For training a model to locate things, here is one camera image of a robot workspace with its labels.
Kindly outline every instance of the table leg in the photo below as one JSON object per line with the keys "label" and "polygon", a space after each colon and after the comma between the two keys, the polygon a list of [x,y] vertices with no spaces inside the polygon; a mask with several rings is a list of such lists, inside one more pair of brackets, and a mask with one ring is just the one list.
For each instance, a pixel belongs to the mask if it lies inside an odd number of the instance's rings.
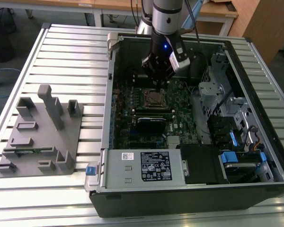
{"label": "table leg", "polygon": [[228,17],[224,22],[219,36],[228,36],[229,30],[231,29],[232,23],[234,21],[233,17]]}
{"label": "table leg", "polygon": [[28,16],[29,19],[34,17],[32,9],[26,9],[25,12],[27,13],[27,16]]}
{"label": "table leg", "polygon": [[96,27],[103,27],[103,14],[100,9],[93,9]]}
{"label": "table leg", "polygon": [[112,15],[112,14],[109,14],[108,17],[109,17],[109,22],[110,22],[110,23],[113,23],[113,21],[114,21],[113,15]]}
{"label": "table leg", "polygon": [[92,13],[84,13],[86,25],[87,26],[95,26],[95,17]]}

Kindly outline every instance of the wastebasket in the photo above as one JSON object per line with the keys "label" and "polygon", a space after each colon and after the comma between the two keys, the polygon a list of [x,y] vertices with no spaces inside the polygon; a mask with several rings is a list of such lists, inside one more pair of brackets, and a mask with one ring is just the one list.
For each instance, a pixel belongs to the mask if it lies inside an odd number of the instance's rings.
{"label": "wastebasket", "polygon": [[7,62],[15,55],[8,34],[17,30],[12,11],[8,8],[0,8],[0,62]]}

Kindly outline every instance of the motherboard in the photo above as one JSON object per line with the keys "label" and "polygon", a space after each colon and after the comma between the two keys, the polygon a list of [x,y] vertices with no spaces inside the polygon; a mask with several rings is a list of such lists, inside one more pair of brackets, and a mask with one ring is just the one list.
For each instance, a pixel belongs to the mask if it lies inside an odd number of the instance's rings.
{"label": "motherboard", "polygon": [[156,89],[141,81],[115,81],[110,148],[171,149],[198,143],[190,102],[195,87],[173,79]]}

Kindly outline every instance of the green circuit board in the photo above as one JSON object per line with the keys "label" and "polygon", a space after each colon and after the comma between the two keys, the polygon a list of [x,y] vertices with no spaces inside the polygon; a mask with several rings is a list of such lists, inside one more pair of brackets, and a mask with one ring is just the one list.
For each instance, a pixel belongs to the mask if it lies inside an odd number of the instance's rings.
{"label": "green circuit board", "polygon": [[[198,142],[190,103],[193,87],[178,79],[159,92],[138,85],[129,81],[115,85],[114,149],[168,148],[168,136],[179,136],[182,143]],[[146,124],[139,131],[139,121],[150,118],[163,122]]]}

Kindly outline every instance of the wooden cabinet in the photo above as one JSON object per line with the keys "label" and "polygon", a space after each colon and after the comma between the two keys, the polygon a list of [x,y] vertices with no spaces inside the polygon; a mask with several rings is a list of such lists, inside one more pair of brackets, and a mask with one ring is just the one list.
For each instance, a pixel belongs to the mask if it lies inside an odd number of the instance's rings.
{"label": "wooden cabinet", "polygon": [[239,17],[229,36],[249,37],[269,64],[284,44],[284,0],[232,0]]}

